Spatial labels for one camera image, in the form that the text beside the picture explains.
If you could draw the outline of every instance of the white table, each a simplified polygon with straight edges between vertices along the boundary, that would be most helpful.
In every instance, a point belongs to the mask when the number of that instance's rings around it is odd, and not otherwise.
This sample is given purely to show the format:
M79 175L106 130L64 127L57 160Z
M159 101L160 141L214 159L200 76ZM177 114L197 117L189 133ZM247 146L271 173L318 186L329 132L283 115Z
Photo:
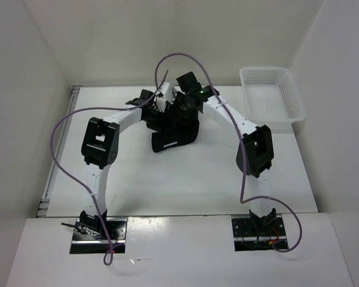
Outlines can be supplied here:
M330 218L299 215L303 238L289 254L235 252L231 217L129 218L126 253L106 267L102 254L70 255L73 218L28 219L7 287L279 286L351 287ZM283 215L288 242L297 240Z
M142 88L81 88L72 109L90 106L122 107L139 96ZM217 87L232 107L244 114L240 87ZM85 182L86 166L81 144L90 117L112 111L89 111L73 116L61 165ZM119 155L109 172L108 216L223 215L248 213L239 202L242 174L235 163L238 140L207 116L200 115L195 143L159 154L151 150L151 130L136 124L120 136ZM317 212L306 170L291 126L273 133L275 158L271 168L272 196L296 212ZM47 217L78 216L88 199L84 188L54 169L47 191ZM245 198L252 196L247 185ZM275 205L279 213L288 212Z

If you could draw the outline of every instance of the purple cable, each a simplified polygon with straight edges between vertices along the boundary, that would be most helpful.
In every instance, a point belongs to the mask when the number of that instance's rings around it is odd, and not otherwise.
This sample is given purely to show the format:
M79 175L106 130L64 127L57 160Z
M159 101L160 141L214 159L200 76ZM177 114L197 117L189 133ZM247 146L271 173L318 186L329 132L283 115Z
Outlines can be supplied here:
M214 93L214 96L218 99L219 103L222 105L222 107L224 108L224 110L226 111L227 115L229 115L230 119L232 120L233 122L233 125L234 125L234 128L238 134L238 138L239 138L239 146L242 150L242 157L243 157L243 162L244 162L244 168L243 168L243 176L242 176L242 186L241 186L241 196L240 196L240 203L242 204L245 204L245 203L248 203L249 201L252 201L252 200L255 200L255 199L269 199L269 200L273 200L273 201L276 201L280 204L282 204L283 206L285 206L290 212L292 215L294 215L296 221L298 222L298 226L299 226L299 237L298 237L298 240L297 242L294 244L294 246L292 246L291 248L288 248L286 250L279 250L275 247L275 244L278 243L279 241L277 241L276 243L273 243L272 247L274 250L278 251L278 252L282 252L282 253L286 253L286 252L290 252L292 250L294 250L296 247L298 247L300 241L302 240L302 225L299 221L299 218L298 216L296 215L296 213L286 204L284 203L283 201L279 200L279 199L275 199L273 197L269 197L269 196L254 196L254 197L251 197L250 199L246 199L244 200L244 192L245 192L245 184L246 184L246 175L247 175L247 165L245 164L247 162L247 152L246 152L246 147L244 145L244 141L242 139L242 135L241 135L241 132L239 131L239 127L232 115L232 113L229 111L229 109L227 108L227 106L222 102L221 98L219 97L219 95L217 94L217 92L215 91L215 88L213 86L213 83L211 82L211 79L210 79L210 76L209 74L207 73L205 67L203 67L203 65L201 64L200 61L198 61L196 58L194 58L192 55L189 55L187 53L171 53L171 54L168 54L167 56L165 56L164 58L162 58L157 66L156 66L156 70L154 71L154 81L156 83L156 88L158 89L158 83L157 83L157 72L158 72L158 68L160 67L160 65L162 64L163 61L165 61L167 58L170 58L170 57L173 57L173 56L184 56L184 57L187 57L191 60L193 60L194 62L197 63L197 65L201 68L202 72L205 74L206 76L206 79L208 80L209 82L209 85L211 87L211 90L213 91Z
M54 134L56 133L56 130L57 128L69 117L73 116L74 114L77 114L78 112L84 112L84 111L91 111L91 110L94 110L94 109L102 109L102 110L108 110L108 111L131 111L131 110L134 110L134 109L138 109L138 108L142 108L143 106L147 105L149 103L150 100L152 100L155 96L156 96L156 93L159 91L159 89L161 88L161 86L163 85L165 79L166 79L166 76L168 74L168 71L166 71L163 79L162 79L162 82L160 83L160 85L157 87L157 90L153 93L153 95L144 103L142 103L141 105L139 106L134 106L132 108L107 108L107 107L103 107L103 106L97 106L97 107L92 107L92 108L83 108L83 109L78 109L76 111L73 111L73 112L70 112L69 114L67 114L66 116L64 116L54 127L53 127L53 130L52 130L52 133L51 133L51 136L50 136L50 146L49 146L49 149L50 149L50 154L52 156L52 159L54 161L54 163L56 164L56 166L64 173L66 174L68 177L70 177L71 179L73 179L75 182L79 183L80 185L82 185L87 191L88 193L90 194L90 196L92 197L92 200L93 200L93 203L95 204L95 207L96 207L96 210L97 210L97 213L98 213L98 217L100 219L100 222L101 222L101 225L102 225L102 228L104 229L104 232L105 232L105 235L107 237L107 240L108 240L108 244L109 244L109 249L107 250L107 252L105 253L104 255L104 264L106 266L109 266L112 264L113 262L113 249L117 246L113 246L113 243L112 243L112 240L110 238L110 235L109 235L109 232L107 230L107 227L105 225L105 222L104 220L102 219L102 214L100 212L100 209L98 207L98 204L97 204L97 200L96 200L96 197L95 195L93 194L93 192L90 190L90 188L85 184L83 183L81 180L79 180L78 178L76 178L74 175L72 175L71 173L69 173L66 169L64 169L60 163L58 162L55 154L54 154L54 151L53 151L53 138L54 138ZM110 254L110 261L107 262L107 255Z

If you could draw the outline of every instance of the purple cord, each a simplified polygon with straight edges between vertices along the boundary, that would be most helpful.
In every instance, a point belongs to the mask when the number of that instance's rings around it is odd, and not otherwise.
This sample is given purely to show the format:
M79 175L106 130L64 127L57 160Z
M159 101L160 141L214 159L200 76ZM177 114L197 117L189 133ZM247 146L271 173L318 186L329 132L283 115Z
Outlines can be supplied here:
M92 200L93 200L93 203L95 204L95 207L96 207L96 210L97 210L97 213L98 213L98 217L100 218L100 222L101 222L101 225L102 225L102 228L104 229L104 232L105 232L105 235L107 237L107 240L108 240L108 244L109 244L109 249L107 250L107 252L105 253L104 255L104 264L106 266L109 266L112 264L113 262L113 249L117 246L113 246L113 243L112 243L112 240L110 238L110 235L109 235L109 232L107 230L107 227L105 225L105 222L104 220L102 219L102 214L100 212L100 209L98 207L98 204L97 204L97 200L96 200L96 197L95 195L93 194L93 192L90 190L90 188L85 184L83 183L81 180L79 180L78 178L76 178L75 176L73 176L71 173L69 173L66 169L64 169L60 163L58 162L55 154L54 154L54 151L53 151L53 138L54 138L54 134L56 133L56 130L57 128L69 117L73 116L74 114L78 113L78 112L83 112L83 111L91 111L91 110L94 110L94 109L101 109L101 110L108 110L108 111L131 111L133 109L138 109L138 108L142 108L143 106L147 105L149 103L150 100L152 100L155 96L156 96L156 93L159 91L159 89L161 88L161 86L163 85L165 79L166 79L166 76L168 74L168 71L166 71L163 79L162 79L162 82L160 83L160 85L157 87L157 90L153 93L153 95L144 103L142 103L141 105L139 106L135 106L135 107L132 107L132 108L107 108L107 107L103 107L103 106L97 106L97 107L92 107L92 108L83 108L83 109L78 109L76 111L72 111L70 112L69 114L67 114L66 116L64 116L54 127L53 127L53 130L52 130L52 134L50 136L50 146L49 146L49 149L50 149L50 154L52 156L52 159L54 161L54 163L57 165L57 167L63 172L65 173L68 177L70 177L71 179L73 179L75 182L79 183L80 185L82 185L87 191L88 193L90 194L90 196L92 197ZM107 262L107 255L110 254L110 261Z
M298 222L298 226L299 226L299 237L298 237L298 240L297 242L294 244L293 247L291 248L288 248L286 250L279 250L275 247L275 244L278 243L279 241L277 241L276 243L273 243L272 247L274 250L278 251L278 252L282 252L282 253L286 253L286 252L290 252L292 250L294 250L296 247L298 247L300 241L302 240L302 225L299 221L299 218L298 216L296 215L296 213L286 204L284 203L283 201L279 200L279 199L275 199L273 197L269 197L269 196L254 196L254 197L251 197L250 199L246 199L244 200L244 192L245 192L245 184L246 184L246 174L247 174L247 165L245 164L247 161L247 152L246 152L246 147L244 145L244 141L242 139L242 135L241 135L241 132L239 131L239 127L232 115L232 113L229 111L229 109L227 108L227 106L222 102L221 98L219 97L219 95L217 94L217 92L215 91L215 88L213 86L213 83L211 82L211 79L209 77L209 74L207 73L206 69L203 67L203 65L201 64L200 61L198 61L196 58L194 58L192 55L189 55L189 54L186 54L186 53L171 53L171 54L168 54L167 56L165 56L164 58L162 58L157 66L156 66L156 70L154 71L154 81L156 83L156 88L158 89L158 83L157 83L157 72L158 72L158 68L160 67L160 65L162 64L163 61L165 61L167 58L170 58L170 57L173 57L173 56L184 56L184 57L187 57L187 58L190 58L191 60L193 60L194 62L196 62L198 64L198 66L201 68L202 72L205 74L206 76L206 79L208 80L209 82L209 85L211 87L211 90L213 91L214 93L214 96L218 99L219 103L222 105L222 107L224 108L224 110L226 111L226 113L229 115L230 119L232 120L233 122L233 125L234 125L234 128L238 134L238 138L239 138L239 146L242 150L242 156L243 156L243 162L244 162L244 170L243 170L243 176L242 176L242 186L241 186L241 197L240 197L240 203L242 204L245 204L245 203L248 203L249 201L252 201L252 200L255 200L255 199L269 199L269 200L273 200L273 201L276 201L280 204L282 204L283 206L285 206L290 212L292 215L294 215L296 221Z

